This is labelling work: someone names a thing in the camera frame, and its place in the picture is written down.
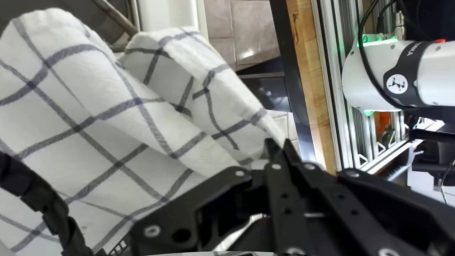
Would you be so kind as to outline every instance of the wooden panel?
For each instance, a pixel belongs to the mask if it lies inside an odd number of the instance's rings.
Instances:
[[[334,146],[323,85],[312,0],[286,0],[317,160],[336,176]]]

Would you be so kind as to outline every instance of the dish towel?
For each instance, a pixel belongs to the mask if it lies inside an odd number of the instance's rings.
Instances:
[[[47,180],[95,252],[203,180],[284,136],[192,29],[137,35],[117,58],[70,13],[24,15],[0,40],[0,151]],[[60,255],[39,214],[0,191],[0,241]]]

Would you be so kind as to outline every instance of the plaid towel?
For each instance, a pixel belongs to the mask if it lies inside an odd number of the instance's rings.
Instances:
[[[0,151],[44,177],[90,248],[284,136],[222,58],[191,29],[144,33],[117,59],[70,13],[13,21],[0,40]],[[60,255],[40,215],[0,191],[0,241]]]

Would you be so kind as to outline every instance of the screw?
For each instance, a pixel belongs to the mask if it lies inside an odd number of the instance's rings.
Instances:
[[[393,251],[390,248],[381,248],[378,252],[378,256],[400,256],[400,254],[397,254],[395,251]]]
[[[282,170],[282,166],[273,164],[273,166],[272,166],[272,170]]]
[[[236,171],[236,177],[245,177],[243,171]]]
[[[304,164],[303,168],[306,168],[306,170],[316,170],[316,167],[312,166],[312,164]]]
[[[286,251],[286,254],[292,255],[292,256],[294,256],[294,255],[306,255],[300,248],[289,248]]]
[[[360,177],[360,174],[357,171],[353,171],[353,170],[346,171],[346,176],[348,176],[350,178],[358,178]]]
[[[159,234],[161,234],[161,228],[157,225],[152,225],[144,230],[145,238],[157,238]]]

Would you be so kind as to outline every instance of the white cylinder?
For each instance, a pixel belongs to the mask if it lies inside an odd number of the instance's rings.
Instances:
[[[404,49],[412,42],[388,42],[366,48],[371,70],[384,90],[384,75],[397,66]],[[420,63],[418,95],[427,106],[455,106],[455,43],[431,45]],[[357,48],[350,53],[343,70],[343,92],[350,106],[361,110],[391,112],[371,85]]]

